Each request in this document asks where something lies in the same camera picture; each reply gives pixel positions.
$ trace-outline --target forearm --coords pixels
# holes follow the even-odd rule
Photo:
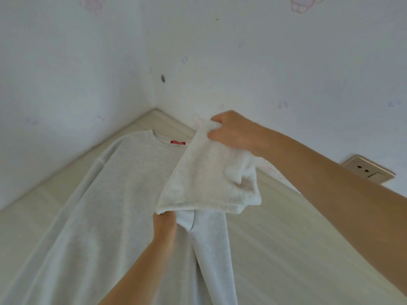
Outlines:
[[[169,239],[153,240],[100,305],[150,304],[172,251]]]
[[[259,128],[251,152],[290,181],[350,244],[407,295],[407,199],[281,133]]]

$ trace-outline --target electrical outlet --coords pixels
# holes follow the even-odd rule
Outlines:
[[[393,171],[386,169],[361,155],[352,156],[342,165],[358,176],[369,179],[377,184],[382,184],[396,177],[396,174]]]

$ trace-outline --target person's left arm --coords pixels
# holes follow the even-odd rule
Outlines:
[[[153,222],[153,241],[99,305],[147,305],[153,300],[174,249],[176,214],[173,211],[154,214]]]

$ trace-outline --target white wall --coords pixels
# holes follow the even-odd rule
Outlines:
[[[0,209],[153,108],[149,71],[137,0],[0,0]]]
[[[158,107],[191,127],[235,109],[407,195],[407,0],[316,1],[140,0]]]

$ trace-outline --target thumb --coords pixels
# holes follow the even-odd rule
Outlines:
[[[221,128],[217,128],[217,129],[210,131],[208,133],[208,138],[215,140],[215,141],[219,141],[219,137],[221,135],[220,130],[221,130]]]

